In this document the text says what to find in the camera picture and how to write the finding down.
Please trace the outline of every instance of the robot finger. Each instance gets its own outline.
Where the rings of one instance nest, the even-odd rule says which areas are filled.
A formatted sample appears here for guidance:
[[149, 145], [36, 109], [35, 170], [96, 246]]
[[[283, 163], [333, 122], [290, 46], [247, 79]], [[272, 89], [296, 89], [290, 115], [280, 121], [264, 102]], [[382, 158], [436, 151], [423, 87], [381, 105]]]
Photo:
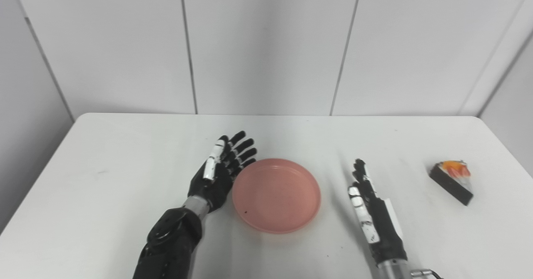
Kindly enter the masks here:
[[250, 158], [247, 161], [245, 161], [242, 165], [238, 165], [235, 169], [231, 169], [230, 170], [231, 177], [235, 179], [237, 175], [240, 173], [240, 171], [242, 171], [248, 165], [253, 164], [254, 162], [256, 162], [255, 158]]
[[228, 144], [231, 148], [233, 148], [240, 140], [242, 140], [246, 136], [246, 133], [244, 130], [239, 131], [232, 139], [229, 140]]

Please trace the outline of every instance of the white finger segment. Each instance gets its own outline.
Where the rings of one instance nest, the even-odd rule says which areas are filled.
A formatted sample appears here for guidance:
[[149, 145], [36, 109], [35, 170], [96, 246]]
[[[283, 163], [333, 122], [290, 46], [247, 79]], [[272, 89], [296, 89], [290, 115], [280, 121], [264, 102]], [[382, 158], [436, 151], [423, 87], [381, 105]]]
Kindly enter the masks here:
[[223, 140], [217, 140], [217, 143], [211, 150], [211, 154], [205, 162], [204, 179], [213, 181], [215, 179], [215, 167], [220, 162], [220, 156], [224, 151], [225, 142]]

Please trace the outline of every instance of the wall seam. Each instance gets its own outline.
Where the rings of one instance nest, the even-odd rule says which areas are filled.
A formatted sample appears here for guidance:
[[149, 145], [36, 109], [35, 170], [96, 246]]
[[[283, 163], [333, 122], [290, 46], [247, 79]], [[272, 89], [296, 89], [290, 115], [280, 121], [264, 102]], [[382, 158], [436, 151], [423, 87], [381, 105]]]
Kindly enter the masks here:
[[194, 113], [198, 114], [198, 103], [196, 102], [196, 88], [194, 87], [194, 72], [192, 68], [191, 43], [189, 40], [189, 26], [187, 25], [187, 13], [185, 12], [185, 0], [181, 0], [181, 11], [183, 14], [183, 26], [185, 27], [185, 44], [187, 45], [187, 55], [189, 57], [189, 72], [191, 75], [192, 100], [194, 101]]
[[350, 37], [352, 36], [352, 28], [354, 27], [354, 20], [356, 18], [357, 5], [359, 0], [356, 0], [354, 4], [354, 12], [352, 13], [352, 20], [350, 21], [350, 27], [348, 28], [348, 36], [346, 37], [346, 44], [344, 46], [344, 52], [341, 59], [341, 67], [339, 68], [339, 76], [337, 76], [337, 84], [335, 85], [335, 93], [333, 93], [333, 101], [331, 102], [331, 109], [329, 115], [333, 115], [333, 108], [335, 107], [335, 101], [337, 100], [337, 92], [339, 91], [339, 84], [341, 83], [342, 70], [344, 69], [344, 61], [346, 59], [346, 53], [348, 52], [348, 45], [350, 44]]

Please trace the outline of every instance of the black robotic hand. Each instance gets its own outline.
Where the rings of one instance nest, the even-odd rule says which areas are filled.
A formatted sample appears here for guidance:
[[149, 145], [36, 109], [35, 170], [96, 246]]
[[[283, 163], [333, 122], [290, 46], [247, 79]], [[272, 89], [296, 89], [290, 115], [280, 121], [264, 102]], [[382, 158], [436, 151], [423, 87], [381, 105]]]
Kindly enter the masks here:
[[431, 269], [409, 270], [401, 229], [392, 203], [389, 199], [382, 200], [377, 196], [365, 162], [361, 159], [356, 159], [352, 175], [356, 180], [348, 187], [348, 194], [370, 246], [379, 277], [413, 279], [433, 275], [436, 279], [442, 279]]
[[226, 201], [237, 175], [247, 165], [255, 162], [257, 150], [252, 148], [253, 139], [244, 139], [240, 131], [232, 139], [226, 135], [219, 138], [206, 162], [191, 180], [188, 196], [198, 196], [209, 204], [209, 212], [219, 209]]
[[133, 279], [186, 279], [192, 252], [202, 238], [202, 218], [226, 201], [233, 181], [255, 162], [253, 139], [239, 144], [244, 131], [232, 139], [223, 135], [191, 180], [182, 207], [168, 209], [154, 225], [137, 262]]

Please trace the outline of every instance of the cable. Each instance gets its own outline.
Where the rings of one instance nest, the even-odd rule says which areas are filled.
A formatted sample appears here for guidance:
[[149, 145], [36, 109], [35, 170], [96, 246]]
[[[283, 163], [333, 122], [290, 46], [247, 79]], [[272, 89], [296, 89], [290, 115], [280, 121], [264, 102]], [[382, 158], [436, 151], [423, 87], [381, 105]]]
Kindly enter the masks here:
[[431, 270], [431, 275], [433, 275], [436, 279], [443, 279], [441, 276], [438, 275], [434, 270]]

